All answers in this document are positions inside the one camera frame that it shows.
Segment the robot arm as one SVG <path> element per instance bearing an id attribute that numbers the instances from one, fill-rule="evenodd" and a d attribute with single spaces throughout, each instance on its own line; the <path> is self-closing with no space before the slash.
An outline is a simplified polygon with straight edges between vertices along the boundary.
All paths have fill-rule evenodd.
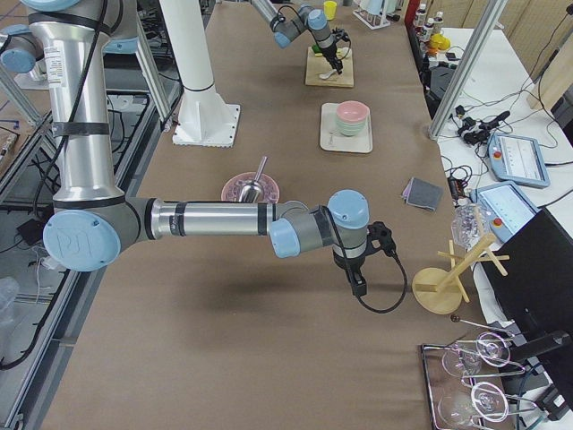
<path id="1" fill-rule="evenodd" d="M 288 18 L 278 10 L 271 1 L 250 1 L 255 10 L 268 23 L 275 42 L 281 47 L 288 47 L 300 35 L 308 31 L 322 56 L 338 74 L 343 72 L 342 60 L 337 56 L 337 43 L 344 39 L 349 41 L 343 30 L 332 30 L 325 13 L 307 4 L 295 10 L 295 16 Z"/>
<path id="2" fill-rule="evenodd" d="M 103 51 L 135 32 L 132 1 L 29 1 L 29 34 L 41 45 L 58 145 L 61 186 L 43 231 L 48 253 L 74 271 L 94 271 L 129 246 L 164 236 L 247 235 L 270 238 L 280 258 L 325 246 L 356 297 L 372 253 L 366 199 L 342 190 L 307 209 L 298 202 L 164 202 L 128 199 L 116 185 L 106 107 Z"/>

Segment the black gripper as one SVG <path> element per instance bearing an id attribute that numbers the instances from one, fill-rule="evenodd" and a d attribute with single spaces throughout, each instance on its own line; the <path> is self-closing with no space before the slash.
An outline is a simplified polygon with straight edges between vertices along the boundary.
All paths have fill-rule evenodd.
<path id="1" fill-rule="evenodd" d="M 367 282 L 363 277 L 361 268 L 367 256 L 374 253 L 371 245 L 360 245 L 355 248 L 342 248 L 339 245 L 332 246 L 335 264 L 345 271 L 346 277 L 352 283 L 352 292 L 355 297 L 363 297 L 367 294 Z"/>
<path id="2" fill-rule="evenodd" d="M 332 72 L 342 74 L 343 62 L 337 55 L 337 41 L 334 39 L 323 40 L 321 42 L 321 52 L 323 57 L 330 63 Z"/>

